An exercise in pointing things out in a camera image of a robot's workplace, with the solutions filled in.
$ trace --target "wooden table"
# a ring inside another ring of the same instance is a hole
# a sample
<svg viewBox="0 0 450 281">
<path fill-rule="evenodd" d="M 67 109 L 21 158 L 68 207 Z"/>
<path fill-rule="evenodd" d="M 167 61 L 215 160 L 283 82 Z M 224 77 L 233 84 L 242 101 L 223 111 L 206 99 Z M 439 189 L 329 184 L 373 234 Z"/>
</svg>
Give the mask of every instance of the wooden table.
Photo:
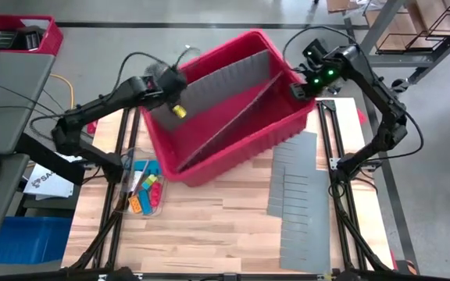
<svg viewBox="0 0 450 281">
<path fill-rule="evenodd" d="M 357 151 L 364 139 L 355 102 L 351 98 L 335 101 L 345 150 Z M 96 147 L 114 151 L 121 115 L 119 111 L 99 121 Z M 327 169 L 316 110 L 309 114 L 305 130 L 319 134 L 317 169 Z M 137 147 L 151 146 L 142 122 Z M 272 157 L 272 150 L 265 151 L 203 187 L 170 183 L 159 216 L 147 220 L 124 216 L 116 265 L 140 272 L 294 272 L 279 268 L 281 219 L 266 214 Z M 362 235 L 383 263 L 392 267 L 376 192 L 358 181 L 352 186 Z M 104 179 L 92 180 L 82 187 L 63 266 L 72 265 L 97 234 L 106 187 Z M 353 240 L 348 242 L 357 265 Z M 108 241 L 105 246 L 103 263 Z M 330 256 L 332 268 L 343 268 L 332 200 Z"/>
</svg>

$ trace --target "concrete floor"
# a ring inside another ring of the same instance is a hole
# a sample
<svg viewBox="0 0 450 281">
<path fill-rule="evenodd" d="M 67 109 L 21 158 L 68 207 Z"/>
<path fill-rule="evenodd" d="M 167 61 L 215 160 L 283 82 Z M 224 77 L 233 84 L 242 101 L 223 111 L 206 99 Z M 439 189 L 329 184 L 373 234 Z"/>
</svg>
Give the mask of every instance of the concrete floor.
<svg viewBox="0 0 450 281">
<path fill-rule="evenodd" d="M 343 24 L 340 14 L 327 14 L 325 1 L 312 7 L 309 0 L 108 0 L 53 1 L 1 0 L 1 13 L 49 14 L 59 21 L 112 21 L 144 23 L 316 23 Z M 354 24 L 365 20 L 355 15 Z M 174 62 L 185 44 L 203 51 L 222 44 L 244 32 L 241 29 L 88 29 L 63 28 L 64 42 L 53 73 L 67 77 L 74 85 L 76 100 L 84 103 L 108 92 L 123 57 L 133 51 L 144 51 Z M 282 48 L 297 30 L 265 30 L 273 43 Z M 356 32 L 359 40 L 364 31 Z M 345 44 L 337 35 L 315 31 L 294 41 L 287 53 L 292 63 L 301 61 L 301 50 L 314 37 L 322 37 L 329 46 Z M 150 62 L 136 58 L 127 63 L 124 78 L 142 73 Z M 413 69 L 375 69 L 388 83 L 407 77 Z M 69 104 L 65 85 L 50 80 L 46 90 L 62 106 Z M 353 83 L 345 85 L 341 96 L 354 97 L 365 111 L 362 94 Z M 402 200 L 410 235 L 423 275 L 450 277 L 450 56 L 417 85 L 401 97 L 410 114 L 420 124 L 426 139 L 417 155 L 392 160 L 395 180 Z M 43 95 L 42 102 L 55 106 Z M 50 130 L 52 123 L 38 128 Z M 409 135 L 390 153 L 414 150 L 419 139 L 409 124 Z M 370 127 L 363 127 L 367 140 Z M 380 173 L 375 175 L 379 198 L 391 249 L 402 257 L 391 202 Z M 12 269 L 1 269 L 10 273 Z M 27 268 L 16 270 L 40 270 Z"/>
</svg>

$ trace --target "red plastic bin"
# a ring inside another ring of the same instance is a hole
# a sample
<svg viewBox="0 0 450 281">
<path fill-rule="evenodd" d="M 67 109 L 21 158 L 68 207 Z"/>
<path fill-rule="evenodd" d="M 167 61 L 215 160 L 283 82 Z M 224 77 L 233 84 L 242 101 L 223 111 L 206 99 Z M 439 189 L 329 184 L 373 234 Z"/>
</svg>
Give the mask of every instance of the red plastic bin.
<svg viewBox="0 0 450 281">
<path fill-rule="evenodd" d="M 182 141 L 196 141 L 198 137 L 195 136 L 201 133 L 201 127 L 187 126 L 184 129 L 186 131 L 185 135 L 175 136 L 166 132 L 151 117 L 149 112 L 142 110 L 149 136 L 152 139 L 155 155 L 161 165 L 162 173 L 168 180 L 181 181 L 189 187 L 202 185 L 235 167 L 237 164 L 252 158 L 266 149 L 272 148 L 305 129 L 307 114 L 314 108 L 315 100 L 301 102 L 292 97 L 289 84 L 303 83 L 303 81 L 284 63 L 281 53 L 261 30 L 246 32 L 183 65 L 181 70 L 187 76 L 188 83 L 192 83 L 224 66 L 263 50 L 268 50 L 270 54 L 270 76 L 273 77 L 279 72 L 283 73 L 278 85 L 280 87 L 277 89 L 279 90 L 277 91 L 278 94 L 270 98 L 271 100 L 262 108 L 262 111 L 259 111 L 261 114 L 256 114 L 252 118 L 245 120 L 245 123 L 242 125 L 245 128 L 237 130 L 237 133 L 245 133 L 245 130 L 250 130 L 247 132 L 247 135 L 235 136 L 239 137 L 238 139 L 240 140 L 211 155 L 204 161 L 185 169 L 181 173 L 177 172 L 178 163 L 182 160 L 178 156 L 179 151 L 177 151 L 182 145 L 178 143 Z M 220 106 L 230 106 L 230 102 L 223 102 L 217 105 L 217 107 Z M 194 116 L 193 119 L 206 118 L 207 120 L 213 120 L 215 118 L 213 114 L 220 114 L 224 109 L 226 108 L 213 108 L 208 112 L 204 112 L 204 114 Z M 192 120 L 187 123 L 196 124 L 199 123 L 199 120 Z"/>
<path fill-rule="evenodd" d="M 0 15 L 0 30 L 15 30 L 17 28 L 25 27 L 22 20 L 47 20 L 49 22 L 39 48 L 33 51 L 1 50 L 0 52 L 48 54 L 57 56 L 60 46 L 62 45 L 63 34 L 59 27 L 56 26 L 55 19 L 52 16 Z"/>
</svg>

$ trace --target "blue block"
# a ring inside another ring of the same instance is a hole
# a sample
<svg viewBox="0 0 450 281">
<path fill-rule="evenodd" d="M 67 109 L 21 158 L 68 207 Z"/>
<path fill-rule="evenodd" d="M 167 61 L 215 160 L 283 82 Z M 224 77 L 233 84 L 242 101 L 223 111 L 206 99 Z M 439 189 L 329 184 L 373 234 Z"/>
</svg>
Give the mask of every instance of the blue block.
<svg viewBox="0 0 450 281">
<path fill-rule="evenodd" d="M 135 171 L 143 171 L 145 167 L 145 163 L 147 163 L 147 160 L 138 160 L 134 162 L 134 170 Z M 154 175 L 159 176 L 161 175 L 161 166 L 159 165 L 159 162 L 157 160 L 149 160 L 147 169 L 145 170 L 145 175 Z"/>
<path fill-rule="evenodd" d="M 63 258 L 72 219 L 6 217 L 0 230 L 0 264 L 33 265 Z"/>
<path fill-rule="evenodd" d="M 150 205 L 150 200 L 148 199 L 148 191 L 140 190 L 138 192 L 138 198 L 140 199 L 141 210 L 144 215 L 152 214 L 152 206 Z"/>
</svg>

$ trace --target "gray divider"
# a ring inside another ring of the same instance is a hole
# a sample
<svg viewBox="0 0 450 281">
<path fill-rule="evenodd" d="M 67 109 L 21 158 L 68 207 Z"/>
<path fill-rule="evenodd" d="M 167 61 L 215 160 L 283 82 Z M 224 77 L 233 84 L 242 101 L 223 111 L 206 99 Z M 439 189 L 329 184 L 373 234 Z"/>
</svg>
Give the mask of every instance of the gray divider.
<svg viewBox="0 0 450 281">
<path fill-rule="evenodd" d="M 285 170 L 280 234 L 280 267 L 330 272 L 329 177 L 313 170 L 307 176 Z M 288 183 L 297 179 L 299 183 Z"/>
<path fill-rule="evenodd" d="M 178 118 L 167 106 L 154 108 L 151 115 L 164 129 L 172 131 L 197 114 L 270 78 L 270 55 L 265 50 L 189 84 L 180 97 L 187 111 L 185 118 Z"/>
<path fill-rule="evenodd" d="M 308 132 L 301 132 L 273 149 L 268 215 L 282 217 L 284 170 L 289 169 L 295 175 L 308 175 L 316 169 L 316 150 L 317 135 Z"/>
<path fill-rule="evenodd" d="M 266 95 L 266 92 L 271 90 L 272 85 L 279 79 L 282 73 L 278 73 L 273 79 L 269 81 L 267 85 L 249 102 L 231 121 L 229 121 L 224 127 L 216 132 L 210 139 L 202 144 L 194 153 L 186 158 L 177 168 L 178 171 L 183 171 L 193 165 L 205 160 L 213 153 L 216 153 L 221 149 L 220 143 L 227 137 L 229 133 L 232 133 L 238 126 L 241 125 L 245 119 L 247 119 L 257 108 L 258 103 Z"/>
</svg>

